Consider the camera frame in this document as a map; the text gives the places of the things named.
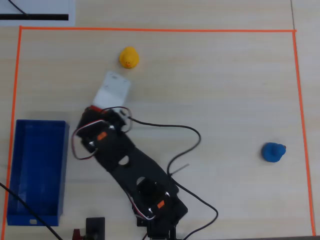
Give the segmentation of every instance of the black strip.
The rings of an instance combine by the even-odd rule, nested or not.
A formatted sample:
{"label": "black strip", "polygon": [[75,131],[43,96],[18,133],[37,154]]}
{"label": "black strip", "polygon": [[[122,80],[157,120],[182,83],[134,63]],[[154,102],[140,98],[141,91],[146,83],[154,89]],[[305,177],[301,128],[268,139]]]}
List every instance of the black strip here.
{"label": "black strip", "polygon": [[68,21],[69,14],[0,14],[0,20]]}

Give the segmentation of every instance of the red wire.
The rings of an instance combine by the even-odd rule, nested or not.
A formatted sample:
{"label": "red wire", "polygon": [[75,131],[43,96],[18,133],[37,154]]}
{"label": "red wire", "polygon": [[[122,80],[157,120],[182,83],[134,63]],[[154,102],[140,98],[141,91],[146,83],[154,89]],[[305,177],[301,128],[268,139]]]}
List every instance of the red wire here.
{"label": "red wire", "polygon": [[[132,112],[131,112],[131,110],[130,110],[129,108],[125,107],[125,106],[112,106],[112,107],[107,107],[107,108],[102,109],[102,110],[100,111],[100,113],[102,113],[102,112],[104,112],[104,111],[107,111],[107,110],[110,110],[110,109],[125,109],[125,110],[128,111],[130,118],[132,118]],[[92,158],[92,157],[94,156],[95,152],[93,152],[91,155],[86,156],[86,157],[78,157],[78,156],[77,156],[77,153],[76,153],[75,141],[74,141],[74,138],[75,138],[76,133],[77,133],[79,130],[81,130],[81,129],[87,127],[87,126],[92,125],[93,123],[98,123],[98,122],[100,122],[100,121],[104,121],[104,120],[103,120],[103,119],[99,119],[99,120],[96,120],[96,121],[92,121],[92,122],[89,122],[88,124],[86,124],[86,125],[78,128],[78,129],[74,130],[74,132],[73,132],[73,134],[72,134],[72,137],[71,137],[71,150],[72,150],[73,156],[74,156],[77,160],[88,160],[88,159],[90,159],[90,158]],[[133,126],[133,122],[132,122],[132,120],[130,120],[129,128],[128,128],[128,130],[124,131],[124,133],[129,132],[129,131],[132,129],[132,126]]]}

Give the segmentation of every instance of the rubber duck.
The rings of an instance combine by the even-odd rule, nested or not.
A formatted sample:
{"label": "rubber duck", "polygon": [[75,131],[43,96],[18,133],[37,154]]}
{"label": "rubber duck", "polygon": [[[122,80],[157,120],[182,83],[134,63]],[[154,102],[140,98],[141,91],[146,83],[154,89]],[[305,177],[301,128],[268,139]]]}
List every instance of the rubber duck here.
{"label": "rubber duck", "polygon": [[139,55],[133,46],[127,46],[119,56],[119,62],[126,69],[132,69],[139,63]]}
{"label": "rubber duck", "polygon": [[274,142],[268,142],[262,147],[261,153],[264,160],[270,163],[276,163],[286,153],[286,146]]}

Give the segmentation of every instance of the orange servo label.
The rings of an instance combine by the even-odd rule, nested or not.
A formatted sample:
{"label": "orange servo label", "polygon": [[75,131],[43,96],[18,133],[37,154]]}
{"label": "orange servo label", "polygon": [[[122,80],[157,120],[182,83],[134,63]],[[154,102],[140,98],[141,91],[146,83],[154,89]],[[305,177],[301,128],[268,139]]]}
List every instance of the orange servo label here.
{"label": "orange servo label", "polygon": [[100,133],[98,135],[97,139],[98,139],[98,141],[100,141],[100,140],[104,139],[106,136],[108,136],[108,134],[105,131],[103,131],[102,133]]}
{"label": "orange servo label", "polygon": [[162,200],[161,202],[158,203],[157,207],[158,209],[162,208],[165,205],[165,201]]}

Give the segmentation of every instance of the black cable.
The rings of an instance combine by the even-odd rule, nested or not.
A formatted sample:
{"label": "black cable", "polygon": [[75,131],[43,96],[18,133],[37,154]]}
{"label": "black cable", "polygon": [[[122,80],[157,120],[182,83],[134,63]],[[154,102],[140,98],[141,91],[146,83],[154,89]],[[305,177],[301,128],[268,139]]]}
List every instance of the black cable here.
{"label": "black cable", "polygon": [[8,1],[9,1],[9,3],[11,3],[16,9],[18,9],[20,13],[22,13],[22,14],[24,14],[24,15],[28,15],[28,14],[26,14],[24,11],[22,11],[17,5],[15,5],[11,0],[8,0]]}
{"label": "black cable", "polygon": [[40,223],[42,223],[44,226],[46,226],[50,232],[53,233],[53,235],[59,239],[59,240],[63,240],[58,233],[56,233],[55,230],[52,229],[52,227],[50,227],[44,220],[42,220],[38,214],[36,214],[17,194],[15,194],[13,191],[11,191],[9,188],[7,188],[5,185],[3,185],[0,182],[0,186],[3,187],[8,193],[10,193],[15,199],[17,199]]}
{"label": "black cable", "polygon": [[196,130],[194,129],[193,127],[190,127],[190,126],[185,126],[185,125],[171,125],[171,124],[154,124],[154,123],[149,123],[149,122],[143,122],[143,121],[139,121],[137,119],[134,119],[132,117],[128,117],[130,120],[138,123],[138,124],[141,124],[141,125],[147,125],[147,126],[153,126],[153,127],[165,127],[165,128],[183,128],[183,129],[189,129],[189,130],[192,130],[194,131],[197,135],[198,135],[198,141],[195,143],[195,145],[193,145],[192,147],[188,148],[187,150],[177,154],[176,156],[174,156],[168,163],[168,166],[166,168],[166,174],[169,176],[170,180],[172,180],[174,182],[175,185],[177,185],[179,188],[181,188],[182,190],[184,190],[185,192],[187,192],[188,194],[190,194],[191,196],[195,197],[196,199],[198,199],[201,203],[203,203],[204,205],[208,206],[209,208],[211,208],[212,210],[215,211],[216,213],[216,216],[214,217],[214,219],[212,221],[210,221],[209,223],[207,223],[206,225],[202,226],[202,227],[199,227],[197,228],[196,230],[190,232],[183,240],[186,240],[188,237],[190,237],[192,234],[202,230],[202,229],[205,229],[206,227],[210,226],[211,224],[213,224],[216,219],[218,218],[218,210],[213,207],[212,205],[210,205],[209,203],[205,202],[204,200],[202,200],[200,197],[198,197],[196,194],[194,194],[192,191],[188,190],[187,188],[185,188],[184,186],[182,186],[181,184],[179,184],[176,180],[174,180],[172,178],[172,174],[170,173],[170,166],[171,164],[179,157],[181,157],[182,155],[184,154],[187,154],[189,153],[190,151],[192,151],[193,149],[195,149],[201,142],[201,134]]}
{"label": "black cable", "polygon": [[147,235],[148,235],[148,233],[146,233],[146,234],[143,236],[142,240],[145,240],[146,237],[147,237]]}

